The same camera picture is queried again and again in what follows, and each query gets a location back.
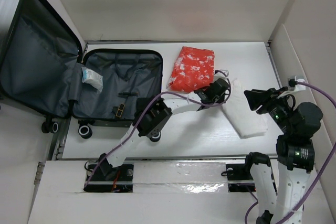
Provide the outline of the black makeup stick clear caps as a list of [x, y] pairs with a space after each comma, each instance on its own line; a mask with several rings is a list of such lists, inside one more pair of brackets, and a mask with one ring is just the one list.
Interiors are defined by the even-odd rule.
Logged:
[[137, 92], [131, 92], [131, 91], [127, 91], [127, 92], [119, 92], [118, 96], [125, 96], [125, 97], [131, 97], [131, 96], [138, 96]]

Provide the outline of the orange white patterned garment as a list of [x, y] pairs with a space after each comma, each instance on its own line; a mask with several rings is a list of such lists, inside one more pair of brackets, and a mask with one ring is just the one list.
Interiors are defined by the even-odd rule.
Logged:
[[215, 53], [183, 46], [167, 83], [171, 91], [190, 93], [214, 81]]

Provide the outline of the black white space-print suitcase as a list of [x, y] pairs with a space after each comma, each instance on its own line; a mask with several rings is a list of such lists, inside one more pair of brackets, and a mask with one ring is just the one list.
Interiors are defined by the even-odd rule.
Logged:
[[[86, 67], [103, 76], [97, 93], [82, 83]], [[71, 28], [47, 0], [1, 0], [1, 94], [45, 116], [44, 133], [74, 117], [82, 138], [92, 126], [129, 127], [137, 99], [161, 92], [163, 59], [153, 50], [95, 49], [84, 53]], [[118, 96], [119, 92], [138, 96]], [[112, 109], [125, 104], [121, 118]]]

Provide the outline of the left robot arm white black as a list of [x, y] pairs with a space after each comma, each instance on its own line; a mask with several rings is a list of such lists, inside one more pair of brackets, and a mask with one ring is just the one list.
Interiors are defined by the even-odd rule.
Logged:
[[133, 123], [111, 151], [100, 155], [94, 170], [99, 171], [105, 180], [115, 179], [129, 152], [145, 138], [159, 141], [162, 129], [172, 116], [220, 106], [228, 100], [230, 92], [229, 79], [219, 77], [210, 85], [187, 95], [166, 91], [153, 98], [139, 98]]

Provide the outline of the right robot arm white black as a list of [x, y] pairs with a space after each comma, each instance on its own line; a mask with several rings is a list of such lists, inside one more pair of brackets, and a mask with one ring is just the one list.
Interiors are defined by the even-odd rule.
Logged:
[[274, 188], [268, 155], [251, 152], [242, 166], [243, 174], [255, 183], [259, 203], [256, 223], [301, 223], [303, 207], [295, 207], [303, 199], [313, 170], [312, 137], [321, 127], [323, 113], [311, 102], [291, 107], [288, 88], [245, 90], [244, 95], [252, 111], [268, 113], [282, 131], [276, 142], [278, 189]]

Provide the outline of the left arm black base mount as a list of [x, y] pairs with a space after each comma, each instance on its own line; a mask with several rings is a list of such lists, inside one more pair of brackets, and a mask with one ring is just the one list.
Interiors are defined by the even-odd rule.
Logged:
[[83, 190], [87, 193], [132, 193], [133, 169], [133, 164], [124, 164], [105, 176], [98, 168]]

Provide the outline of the white blue tissue pack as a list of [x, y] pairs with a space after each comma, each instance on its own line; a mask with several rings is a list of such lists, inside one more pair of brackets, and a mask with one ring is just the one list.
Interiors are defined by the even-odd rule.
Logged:
[[96, 89], [97, 93], [101, 93], [103, 90], [103, 76], [86, 67], [81, 67], [81, 69], [82, 83], [91, 85]]

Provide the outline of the white cloth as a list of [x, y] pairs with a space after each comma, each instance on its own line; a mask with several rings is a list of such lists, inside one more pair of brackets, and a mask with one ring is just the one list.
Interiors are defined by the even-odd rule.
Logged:
[[230, 80], [231, 94], [222, 104], [222, 111], [229, 123], [242, 139], [263, 136], [268, 130], [264, 116], [251, 111], [244, 95], [244, 87], [237, 79]]

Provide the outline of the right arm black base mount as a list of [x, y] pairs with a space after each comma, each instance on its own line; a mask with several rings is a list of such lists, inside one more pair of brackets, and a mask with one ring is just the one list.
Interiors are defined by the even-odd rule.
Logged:
[[256, 192], [256, 186], [253, 178], [245, 169], [245, 164], [243, 163], [231, 163], [226, 164], [226, 170], [221, 172], [221, 176], [226, 177], [228, 181], [228, 191], [230, 193], [235, 192]]

